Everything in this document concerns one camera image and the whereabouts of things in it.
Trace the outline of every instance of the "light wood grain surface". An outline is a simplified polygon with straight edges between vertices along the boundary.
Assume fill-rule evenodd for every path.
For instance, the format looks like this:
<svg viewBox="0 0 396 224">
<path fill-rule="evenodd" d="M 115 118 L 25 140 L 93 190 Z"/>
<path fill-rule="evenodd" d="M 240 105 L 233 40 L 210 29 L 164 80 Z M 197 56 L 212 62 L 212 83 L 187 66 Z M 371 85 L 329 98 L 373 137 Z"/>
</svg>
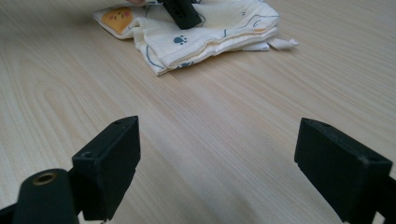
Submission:
<svg viewBox="0 0 396 224">
<path fill-rule="evenodd" d="M 142 160 L 111 223 L 341 223 L 293 161 L 299 123 L 396 161 L 396 1 L 267 2 L 297 49 L 155 77 L 92 19 L 121 1 L 0 0 L 0 207 L 137 115 Z"/>
</svg>

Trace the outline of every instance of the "white cloth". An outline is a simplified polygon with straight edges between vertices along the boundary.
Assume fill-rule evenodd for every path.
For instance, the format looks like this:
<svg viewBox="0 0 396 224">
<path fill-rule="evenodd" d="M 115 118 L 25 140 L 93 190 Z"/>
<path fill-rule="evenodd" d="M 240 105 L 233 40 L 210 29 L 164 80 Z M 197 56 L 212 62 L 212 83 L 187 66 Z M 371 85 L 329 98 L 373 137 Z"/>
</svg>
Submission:
<svg viewBox="0 0 396 224">
<path fill-rule="evenodd" d="M 278 33 L 279 14 L 260 0 L 201 1 L 194 8 L 203 22 L 188 30 L 180 30 L 163 6 L 131 8 L 134 19 L 120 35 L 101 23 L 109 9 L 93 16 L 115 37 L 134 38 L 157 76 L 224 51 L 268 50 L 267 42 Z M 298 44 L 290 43 L 289 48 Z"/>
</svg>

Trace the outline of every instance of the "wood grain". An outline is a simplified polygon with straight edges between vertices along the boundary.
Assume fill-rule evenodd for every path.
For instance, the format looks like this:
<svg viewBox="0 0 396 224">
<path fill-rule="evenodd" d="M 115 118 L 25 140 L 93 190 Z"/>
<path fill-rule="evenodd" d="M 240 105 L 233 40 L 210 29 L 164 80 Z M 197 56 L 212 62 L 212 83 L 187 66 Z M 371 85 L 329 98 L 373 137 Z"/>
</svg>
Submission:
<svg viewBox="0 0 396 224">
<path fill-rule="evenodd" d="M 297 49 L 161 77 L 92 19 L 118 3 L 0 1 L 0 207 L 132 115 L 142 160 L 111 223 L 341 223 L 293 161 L 302 117 L 396 161 L 394 0 L 271 0 Z"/>
</svg>

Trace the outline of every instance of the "metal screw hole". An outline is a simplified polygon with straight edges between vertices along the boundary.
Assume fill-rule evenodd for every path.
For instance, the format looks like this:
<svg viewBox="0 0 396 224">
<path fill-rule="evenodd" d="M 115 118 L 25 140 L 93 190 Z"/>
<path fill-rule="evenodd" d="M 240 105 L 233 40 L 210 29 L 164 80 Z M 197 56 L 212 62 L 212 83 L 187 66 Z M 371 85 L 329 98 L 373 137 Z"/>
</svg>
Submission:
<svg viewBox="0 0 396 224">
<path fill-rule="evenodd" d="M 44 173 L 33 180 L 33 184 L 36 186 L 46 185 L 52 182 L 56 178 L 56 173 L 49 172 Z"/>
<path fill-rule="evenodd" d="M 91 158 L 92 157 L 92 153 L 90 151 L 84 152 L 84 153 L 81 154 L 81 157 Z"/>
</svg>

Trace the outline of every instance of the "paw print pattern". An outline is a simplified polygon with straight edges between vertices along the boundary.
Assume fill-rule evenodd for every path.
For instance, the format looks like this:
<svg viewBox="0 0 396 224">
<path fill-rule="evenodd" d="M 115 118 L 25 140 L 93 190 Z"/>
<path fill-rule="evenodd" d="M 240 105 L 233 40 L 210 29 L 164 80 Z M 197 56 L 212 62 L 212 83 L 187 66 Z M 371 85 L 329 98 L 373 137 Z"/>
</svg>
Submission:
<svg viewBox="0 0 396 224">
<path fill-rule="evenodd" d="M 179 45 L 183 45 L 185 43 L 187 43 L 187 38 L 184 37 L 183 35 L 178 36 L 174 39 L 175 44 L 179 44 Z"/>
<path fill-rule="evenodd" d="M 177 69 L 178 69 L 178 68 L 182 68 L 182 67 L 188 67 L 188 66 L 193 65 L 193 64 L 194 64 L 194 62 L 183 63 L 183 64 L 179 65 L 179 66 L 177 67 Z"/>
</svg>

